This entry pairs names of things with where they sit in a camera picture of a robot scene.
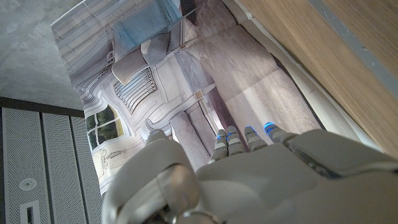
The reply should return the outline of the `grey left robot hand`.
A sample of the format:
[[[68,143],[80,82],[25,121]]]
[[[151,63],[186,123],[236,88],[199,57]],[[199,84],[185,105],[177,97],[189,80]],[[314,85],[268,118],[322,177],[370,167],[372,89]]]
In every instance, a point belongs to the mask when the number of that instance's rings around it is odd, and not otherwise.
[[[103,223],[396,223],[397,161],[322,129],[218,131],[194,170],[159,129],[114,176]]]

